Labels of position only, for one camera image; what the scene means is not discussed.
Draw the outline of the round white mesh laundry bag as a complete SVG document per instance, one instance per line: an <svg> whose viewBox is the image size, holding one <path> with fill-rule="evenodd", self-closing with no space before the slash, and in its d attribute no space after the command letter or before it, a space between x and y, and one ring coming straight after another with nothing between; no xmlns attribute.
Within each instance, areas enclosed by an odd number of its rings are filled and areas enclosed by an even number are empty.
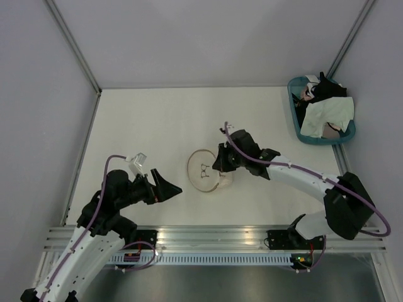
<svg viewBox="0 0 403 302"><path fill-rule="evenodd" d="M187 176L192 186L198 191L211 193L232 184L231 172L220 172L212 168L216 159L216 155L207 149L195 150L188 158Z"/></svg>

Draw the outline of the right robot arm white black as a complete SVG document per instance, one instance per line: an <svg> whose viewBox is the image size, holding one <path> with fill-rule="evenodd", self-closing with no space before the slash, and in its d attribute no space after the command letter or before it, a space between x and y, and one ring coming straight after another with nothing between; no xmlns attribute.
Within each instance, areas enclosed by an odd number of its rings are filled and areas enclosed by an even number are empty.
<svg viewBox="0 0 403 302"><path fill-rule="evenodd" d="M323 210L302 213L287 228L288 243L296 249L328 234L354 240L373 215L374 204L355 174L335 176L295 167L278 151L260 148L245 130L234 132L230 141L218 145L212 165L224 173L240 167L254 176L287 184L323 204Z"/></svg>

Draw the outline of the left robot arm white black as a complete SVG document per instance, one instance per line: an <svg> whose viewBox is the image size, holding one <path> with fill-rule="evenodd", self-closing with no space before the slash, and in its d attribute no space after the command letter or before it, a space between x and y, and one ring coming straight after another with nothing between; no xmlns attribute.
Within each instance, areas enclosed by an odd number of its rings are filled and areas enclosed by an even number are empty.
<svg viewBox="0 0 403 302"><path fill-rule="evenodd" d="M82 209L67 247L47 277L26 289L22 301L79 301L113 254L137 243L137 225L120 211L138 202L153 205L182 193L152 169L153 183L146 175L130 180L124 170L105 175L101 190Z"/></svg>

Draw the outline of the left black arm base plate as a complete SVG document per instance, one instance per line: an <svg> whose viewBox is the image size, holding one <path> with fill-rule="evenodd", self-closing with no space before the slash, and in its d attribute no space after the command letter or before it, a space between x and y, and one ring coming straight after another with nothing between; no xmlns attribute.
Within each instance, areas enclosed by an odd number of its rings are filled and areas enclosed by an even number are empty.
<svg viewBox="0 0 403 302"><path fill-rule="evenodd" d="M137 230L135 236L132 237L128 244L124 246L125 250L152 250L156 247L158 231L151 230Z"/></svg>

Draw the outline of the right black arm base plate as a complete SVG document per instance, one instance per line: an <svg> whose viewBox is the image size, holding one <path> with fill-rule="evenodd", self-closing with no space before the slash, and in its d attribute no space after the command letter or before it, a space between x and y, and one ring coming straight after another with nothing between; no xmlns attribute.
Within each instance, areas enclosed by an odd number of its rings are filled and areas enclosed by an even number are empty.
<svg viewBox="0 0 403 302"><path fill-rule="evenodd" d="M266 237L270 250L296 250L297 246L292 242L287 230L268 230Z"/></svg>

